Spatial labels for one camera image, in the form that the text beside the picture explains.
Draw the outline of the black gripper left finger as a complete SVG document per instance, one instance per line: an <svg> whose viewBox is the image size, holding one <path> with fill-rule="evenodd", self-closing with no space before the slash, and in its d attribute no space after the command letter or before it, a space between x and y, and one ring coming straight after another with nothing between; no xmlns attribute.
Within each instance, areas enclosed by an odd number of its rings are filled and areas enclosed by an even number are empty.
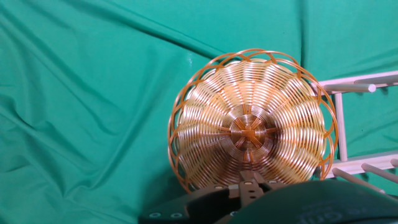
<svg viewBox="0 0 398 224"><path fill-rule="evenodd" d="M239 173L239 197L241 206L247 206L255 199L260 197L260 187L254 173L248 170Z"/></svg>

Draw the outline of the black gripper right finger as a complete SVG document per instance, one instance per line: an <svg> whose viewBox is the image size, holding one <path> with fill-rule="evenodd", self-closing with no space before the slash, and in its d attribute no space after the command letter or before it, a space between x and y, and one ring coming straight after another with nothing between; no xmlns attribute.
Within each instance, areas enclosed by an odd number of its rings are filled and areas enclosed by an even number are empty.
<svg viewBox="0 0 398 224"><path fill-rule="evenodd" d="M285 187L284 183L277 180L265 179L258 172L254 172L254 179L263 191L277 190Z"/></svg>

